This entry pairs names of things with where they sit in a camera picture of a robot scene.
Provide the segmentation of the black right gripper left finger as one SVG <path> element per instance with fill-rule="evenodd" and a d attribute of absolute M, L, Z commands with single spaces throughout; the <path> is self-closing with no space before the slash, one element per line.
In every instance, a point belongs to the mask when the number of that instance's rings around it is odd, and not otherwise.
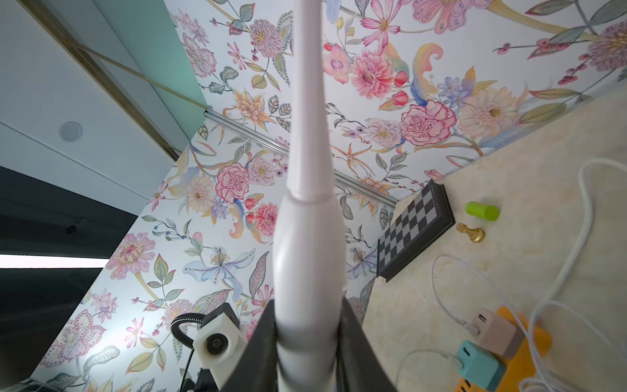
<path fill-rule="evenodd" d="M 259 319 L 242 357 L 231 373 L 224 392 L 276 392 L 278 387 L 278 333 L 275 323 L 275 302 L 271 300 Z"/>

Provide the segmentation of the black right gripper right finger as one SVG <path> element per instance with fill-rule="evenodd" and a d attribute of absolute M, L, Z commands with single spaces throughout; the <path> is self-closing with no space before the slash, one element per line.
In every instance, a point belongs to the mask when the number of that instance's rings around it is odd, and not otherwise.
<path fill-rule="evenodd" d="M 342 299 L 336 351 L 336 390 L 344 392 L 395 392 L 370 346 L 349 301 Z"/>

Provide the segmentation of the teal usb wall charger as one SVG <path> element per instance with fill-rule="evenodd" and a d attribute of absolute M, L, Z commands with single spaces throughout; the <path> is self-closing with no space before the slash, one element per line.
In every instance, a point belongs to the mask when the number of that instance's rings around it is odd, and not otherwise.
<path fill-rule="evenodd" d="M 460 391 L 496 391 L 506 366 L 490 351 L 471 341 L 463 341 L 456 354 L 460 360 Z"/>

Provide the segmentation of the pink usb wall charger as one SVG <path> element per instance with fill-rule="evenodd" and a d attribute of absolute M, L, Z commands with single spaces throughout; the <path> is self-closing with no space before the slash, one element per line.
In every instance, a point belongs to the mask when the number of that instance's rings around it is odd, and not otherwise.
<path fill-rule="evenodd" d="M 516 355 L 525 338 L 517 323 L 485 308 L 481 308 L 473 318 L 472 325 L 478 330 L 475 338 L 477 343 L 505 359 L 512 359 Z"/>

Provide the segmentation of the orange power strip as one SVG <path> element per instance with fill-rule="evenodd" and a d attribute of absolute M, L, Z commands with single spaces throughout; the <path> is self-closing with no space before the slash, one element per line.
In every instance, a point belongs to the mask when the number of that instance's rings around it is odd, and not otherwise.
<path fill-rule="evenodd" d="M 494 313 L 503 316 L 512 323 L 517 323 L 525 335 L 523 343 L 512 359 L 505 359 L 504 357 L 493 354 L 506 366 L 506 373 L 496 391 L 517 391 L 519 389 L 519 382 L 527 377 L 533 377 L 536 374 L 536 368 L 532 361 L 532 351 L 530 350 L 529 342 L 526 338 L 529 321 L 518 313 L 512 313 L 505 306 L 499 308 Z M 475 340 L 476 337 L 477 336 L 472 336 L 470 341 L 479 346 Z M 456 385 L 456 391 L 460 391 L 459 384 L 460 380 Z"/>

